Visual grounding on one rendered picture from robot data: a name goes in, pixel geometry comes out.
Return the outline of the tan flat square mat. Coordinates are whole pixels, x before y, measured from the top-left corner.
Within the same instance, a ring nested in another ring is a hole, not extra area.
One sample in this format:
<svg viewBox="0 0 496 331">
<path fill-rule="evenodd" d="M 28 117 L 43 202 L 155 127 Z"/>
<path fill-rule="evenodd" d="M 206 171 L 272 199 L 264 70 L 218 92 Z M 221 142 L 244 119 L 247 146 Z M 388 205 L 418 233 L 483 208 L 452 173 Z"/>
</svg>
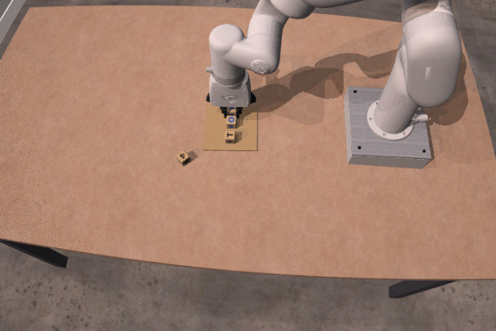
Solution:
<svg viewBox="0 0 496 331">
<path fill-rule="evenodd" d="M 226 131 L 236 131 L 235 144 L 225 142 Z M 207 105 L 203 150 L 257 151 L 257 105 L 243 107 L 236 118 L 236 129 L 226 128 L 226 118 L 219 107 Z"/>
</svg>

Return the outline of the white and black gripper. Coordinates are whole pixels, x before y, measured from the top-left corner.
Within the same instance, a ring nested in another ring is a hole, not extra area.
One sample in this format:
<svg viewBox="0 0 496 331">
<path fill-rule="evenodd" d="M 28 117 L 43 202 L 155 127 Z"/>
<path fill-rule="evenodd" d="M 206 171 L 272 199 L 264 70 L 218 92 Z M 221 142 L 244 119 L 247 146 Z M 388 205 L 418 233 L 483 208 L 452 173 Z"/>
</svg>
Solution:
<svg viewBox="0 0 496 331">
<path fill-rule="evenodd" d="M 256 97 L 251 91 L 250 77 L 247 70 L 244 79 L 239 84 L 233 86 L 219 84 L 211 73 L 209 93 L 206 96 L 206 101 L 220 107 L 225 118 L 227 117 L 227 107 L 236 107 L 236 118 L 239 119 L 239 114 L 242 114 L 243 107 L 256 102 Z"/>
</svg>

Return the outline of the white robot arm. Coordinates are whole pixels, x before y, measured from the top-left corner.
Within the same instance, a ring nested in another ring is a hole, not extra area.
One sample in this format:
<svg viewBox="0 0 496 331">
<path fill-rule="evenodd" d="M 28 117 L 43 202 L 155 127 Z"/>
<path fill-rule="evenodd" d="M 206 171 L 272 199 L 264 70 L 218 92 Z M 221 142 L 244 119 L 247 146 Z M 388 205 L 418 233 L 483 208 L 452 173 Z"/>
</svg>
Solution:
<svg viewBox="0 0 496 331">
<path fill-rule="evenodd" d="M 315 9 L 312 6 L 332 8 L 361 1 L 364 0 L 304 0 L 305 4 L 302 0 L 260 0 L 246 38 L 232 24 L 211 31 L 212 66 L 206 67 L 206 72 L 225 86 L 239 84 L 246 69 L 258 74 L 274 73 L 280 63 L 283 28 L 289 18 L 310 16 Z M 412 123 L 428 121 L 427 114 L 415 114 L 421 112 L 419 106 L 433 108 L 449 100 L 462 58 L 451 0 L 402 0 L 401 21 L 404 35 L 393 69 L 380 101 L 367 112 L 370 129 L 389 141 L 407 137 Z"/>
</svg>

